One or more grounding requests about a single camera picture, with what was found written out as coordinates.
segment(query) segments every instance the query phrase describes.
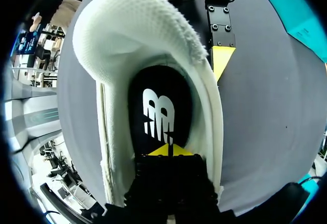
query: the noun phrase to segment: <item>yellow triangle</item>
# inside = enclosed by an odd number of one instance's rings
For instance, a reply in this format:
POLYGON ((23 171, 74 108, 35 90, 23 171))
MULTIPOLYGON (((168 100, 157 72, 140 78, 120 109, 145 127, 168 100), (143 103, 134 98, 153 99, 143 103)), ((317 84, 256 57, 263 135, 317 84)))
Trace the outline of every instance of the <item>yellow triangle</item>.
POLYGON ((156 151, 153 151, 149 154, 150 156, 168 156, 168 144, 163 145, 162 147, 159 147, 156 151))
MULTIPOLYGON (((184 156, 191 156, 193 155, 189 151, 181 148, 180 146, 173 144, 174 156, 184 155, 184 156)), ((153 151, 149 154, 149 156, 168 156, 168 144, 163 145, 162 147, 158 148, 156 151, 153 151)))
POLYGON ((220 79, 234 51, 235 47, 213 46, 214 74, 217 81, 220 79))
POLYGON ((174 156, 178 156, 178 155, 191 156, 193 154, 183 149, 179 145, 174 144, 174 156))

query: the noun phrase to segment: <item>chair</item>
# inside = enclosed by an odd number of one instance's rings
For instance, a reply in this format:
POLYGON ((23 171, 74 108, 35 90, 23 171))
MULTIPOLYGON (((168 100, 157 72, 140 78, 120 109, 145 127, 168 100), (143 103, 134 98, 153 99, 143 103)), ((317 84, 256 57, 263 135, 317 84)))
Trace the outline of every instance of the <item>chair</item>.
POLYGON ((35 56, 37 56, 41 60, 44 60, 43 70, 46 70, 50 63, 51 51, 48 49, 44 49, 41 45, 37 45, 35 50, 35 56))

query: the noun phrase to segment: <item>computer monitor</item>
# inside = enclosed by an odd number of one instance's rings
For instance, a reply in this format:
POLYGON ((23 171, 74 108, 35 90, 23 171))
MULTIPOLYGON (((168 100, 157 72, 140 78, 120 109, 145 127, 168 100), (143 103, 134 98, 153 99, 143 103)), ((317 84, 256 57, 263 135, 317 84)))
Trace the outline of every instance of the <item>computer monitor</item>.
POLYGON ((14 53, 16 55, 33 55, 43 28, 44 25, 39 24, 34 32, 21 30, 14 45, 14 53))

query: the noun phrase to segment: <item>person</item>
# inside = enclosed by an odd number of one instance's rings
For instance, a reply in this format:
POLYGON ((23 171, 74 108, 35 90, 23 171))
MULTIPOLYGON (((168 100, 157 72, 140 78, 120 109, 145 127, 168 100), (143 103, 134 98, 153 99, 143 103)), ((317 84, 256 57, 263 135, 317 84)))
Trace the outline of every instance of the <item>person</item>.
POLYGON ((33 23, 29 26, 29 31, 35 31, 40 23, 50 23, 61 27, 66 34, 80 4, 78 0, 40 0, 32 8, 33 23))

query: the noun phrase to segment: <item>gray panel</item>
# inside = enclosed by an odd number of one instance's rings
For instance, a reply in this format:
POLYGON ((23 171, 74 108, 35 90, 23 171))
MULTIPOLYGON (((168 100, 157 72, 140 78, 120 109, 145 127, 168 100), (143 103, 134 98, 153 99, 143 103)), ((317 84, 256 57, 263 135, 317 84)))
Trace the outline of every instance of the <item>gray panel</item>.
POLYGON ((229 8, 237 49, 219 82, 220 207, 239 212, 309 171, 327 115, 327 77, 324 64, 285 32, 268 0, 236 0, 229 8))
MULTIPOLYGON (((237 50, 219 82, 225 187, 220 208, 239 212, 309 171, 326 120, 327 77, 323 63, 288 36, 268 0, 235 0, 229 8, 237 50)), ((60 121, 79 174, 104 204, 95 83, 73 52, 76 18, 61 52, 60 121)))
POLYGON ((44 123, 56 121, 58 119, 59 117, 57 108, 20 115, 6 121, 6 133, 8 137, 11 138, 18 135, 20 132, 25 131, 26 128, 39 126, 44 123))

